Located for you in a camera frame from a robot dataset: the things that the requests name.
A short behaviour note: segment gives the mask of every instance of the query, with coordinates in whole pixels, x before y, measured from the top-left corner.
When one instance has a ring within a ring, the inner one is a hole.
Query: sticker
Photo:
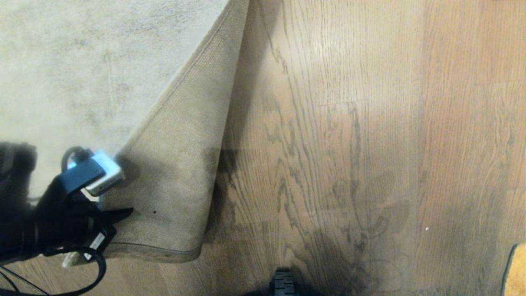
[[[94,250],[97,250],[97,248],[100,246],[100,244],[102,244],[102,242],[104,241],[105,238],[106,237],[102,234],[102,232],[99,232],[99,234],[97,235],[95,240],[92,242],[92,244],[89,245],[89,247],[94,249]],[[92,256],[90,254],[84,254],[84,257],[87,260],[90,260],[92,258]]]

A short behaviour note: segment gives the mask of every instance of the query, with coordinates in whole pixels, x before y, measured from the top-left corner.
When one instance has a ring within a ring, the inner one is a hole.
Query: wooden floor
[[[526,1],[251,1],[202,256],[110,261],[91,295],[241,295],[277,267],[328,295],[498,295],[525,149]],[[12,267],[55,292],[96,274],[59,261]]]

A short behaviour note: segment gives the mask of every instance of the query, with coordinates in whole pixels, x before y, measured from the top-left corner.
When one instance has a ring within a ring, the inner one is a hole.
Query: wood grain
[[[201,257],[111,260],[91,294],[242,295],[277,267],[327,295],[497,294],[526,240],[524,3],[251,1]],[[12,267],[95,276],[58,263]]]

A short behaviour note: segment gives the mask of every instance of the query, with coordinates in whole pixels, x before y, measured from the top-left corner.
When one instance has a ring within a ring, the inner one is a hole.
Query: label
[[[102,242],[104,241],[105,238],[106,237],[102,234],[102,232],[99,232],[99,234],[93,240],[92,244],[89,245],[89,247],[94,249],[94,250],[97,250],[97,248],[100,246],[100,244],[102,244]],[[90,254],[84,254],[84,258],[86,258],[86,260],[89,260],[89,259],[92,258],[92,256]]]

